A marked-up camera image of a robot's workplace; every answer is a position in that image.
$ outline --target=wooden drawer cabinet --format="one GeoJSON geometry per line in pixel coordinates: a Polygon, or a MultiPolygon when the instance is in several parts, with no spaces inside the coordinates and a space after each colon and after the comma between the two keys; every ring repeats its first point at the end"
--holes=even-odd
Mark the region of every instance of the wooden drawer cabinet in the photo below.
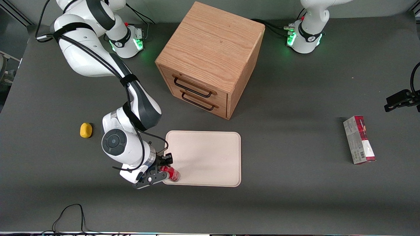
{"type": "Polygon", "coordinates": [[[156,65],[172,95],[230,119],[254,70],[264,29],[195,2],[156,65]]]}

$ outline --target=box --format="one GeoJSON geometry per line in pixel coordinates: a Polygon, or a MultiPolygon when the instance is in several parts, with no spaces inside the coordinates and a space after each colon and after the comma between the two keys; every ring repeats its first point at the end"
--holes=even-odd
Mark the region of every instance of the box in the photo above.
{"type": "Polygon", "coordinates": [[[172,95],[230,119],[264,30],[263,24],[195,2],[155,63],[172,95]]]}
{"type": "Polygon", "coordinates": [[[344,122],[347,140],[352,152],[353,163],[363,164],[376,161],[375,154],[366,135],[365,120],[362,115],[355,115],[344,122]]]}

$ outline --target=beige tray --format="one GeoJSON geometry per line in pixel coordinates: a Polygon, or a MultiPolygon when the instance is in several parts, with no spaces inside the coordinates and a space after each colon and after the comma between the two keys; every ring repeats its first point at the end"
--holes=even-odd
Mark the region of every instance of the beige tray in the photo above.
{"type": "Polygon", "coordinates": [[[241,136],[236,132],[170,131],[165,154],[180,173],[165,184],[236,187],[241,183],[241,136]]]}

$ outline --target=red and white box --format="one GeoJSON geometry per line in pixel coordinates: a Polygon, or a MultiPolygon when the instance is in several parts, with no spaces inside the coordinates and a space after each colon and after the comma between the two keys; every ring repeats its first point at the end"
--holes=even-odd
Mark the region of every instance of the red and white box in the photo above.
{"type": "Polygon", "coordinates": [[[347,140],[355,165],[376,161],[375,154],[366,135],[365,120],[362,115],[355,115],[343,122],[347,140]]]}

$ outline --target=drawer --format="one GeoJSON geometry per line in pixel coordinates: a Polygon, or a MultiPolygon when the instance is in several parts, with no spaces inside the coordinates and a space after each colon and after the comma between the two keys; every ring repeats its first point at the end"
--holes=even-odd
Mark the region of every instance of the drawer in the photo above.
{"type": "Polygon", "coordinates": [[[226,101],[222,104],[214,104],[184,89],[173,89],[172,92],[175,97],[226,119],[226,101]]]}
{"type": "Polygon", "coordinates": [[[207,88],[194,81],[194,79],[187,78],[187,76],[167,67],[160,66],[160,69],[162,70],[163,77],[165,78],[167,85],[170,87],[172,94],[175,93],[174,90],[181,89],[212,104],[226,105],[227,93],[218,89],[207,88]]]}

